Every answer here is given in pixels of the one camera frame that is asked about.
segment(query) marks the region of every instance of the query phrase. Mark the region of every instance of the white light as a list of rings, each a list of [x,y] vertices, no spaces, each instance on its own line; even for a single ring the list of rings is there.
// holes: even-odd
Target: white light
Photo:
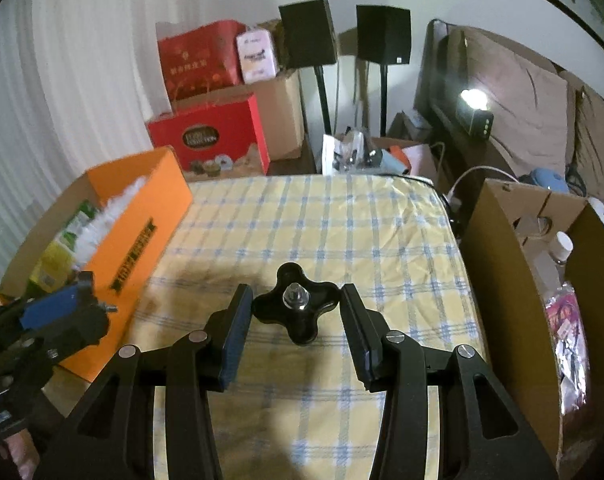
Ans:
[[[481,90],[463,90],[460,97],[474,110],[488,110],[489,98]]]

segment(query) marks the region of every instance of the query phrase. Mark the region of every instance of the yellow plaid mattress cover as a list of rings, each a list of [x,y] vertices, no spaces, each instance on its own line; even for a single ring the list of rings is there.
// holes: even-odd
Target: yellow plaid mattress cover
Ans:
[[[172,345],[225,308],[239,283],[262,294],[288,261],[315,281],[355,283],[367,308],[422,345],[485,355],[479,318],[443,206],[428,186],[378,176],[290,176],[192,184],[194,202],[149,280],[125,342]],[[46,392],[69,411],[83,391],[56,370]],[[235,382],[210,393],[224,478],[367,479],[384,394],[355,376],[338,308],[319,336],[293,345],[251,322]],[[429,388],[426,479],[437,478],[437,391]],[[163,388],[155,402],[155,469],[168,478]]]

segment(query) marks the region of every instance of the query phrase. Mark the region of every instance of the white tissue paper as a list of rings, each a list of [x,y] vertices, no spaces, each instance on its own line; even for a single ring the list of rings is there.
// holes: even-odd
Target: white tissue paper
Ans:
[[[121,195],[113,196],[108,199],[106,206],[102,211],[95,215],[95,218],[84,226],[84,229],[77,237],[75,242],[75,264],[76,270],[83,267],[90,261],[93,254],[98,250],[106,235],[110,233],[113,224],[122,216],[134,196],[146,184],[146,177],[141,176],[133,184],[128,186]]]

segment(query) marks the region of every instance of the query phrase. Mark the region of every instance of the red box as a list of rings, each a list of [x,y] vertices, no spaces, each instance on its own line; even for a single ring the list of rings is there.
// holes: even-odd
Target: red box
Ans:
[[[235,38],[245,31],[243,23],[221,20],[158,41],[169,100],[242,84]]]
[[[155,147],[172,146],[195,180],[266,174],[269,152],[253,94],[206,102],[148,123]]]

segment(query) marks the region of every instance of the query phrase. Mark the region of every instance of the bottle cap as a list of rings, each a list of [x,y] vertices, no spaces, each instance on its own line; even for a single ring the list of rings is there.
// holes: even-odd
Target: bottle cap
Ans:
[[[573,251],[573,242],[566,233],[558,231],[548,245],[548,252],[558,262],[565,262]]]

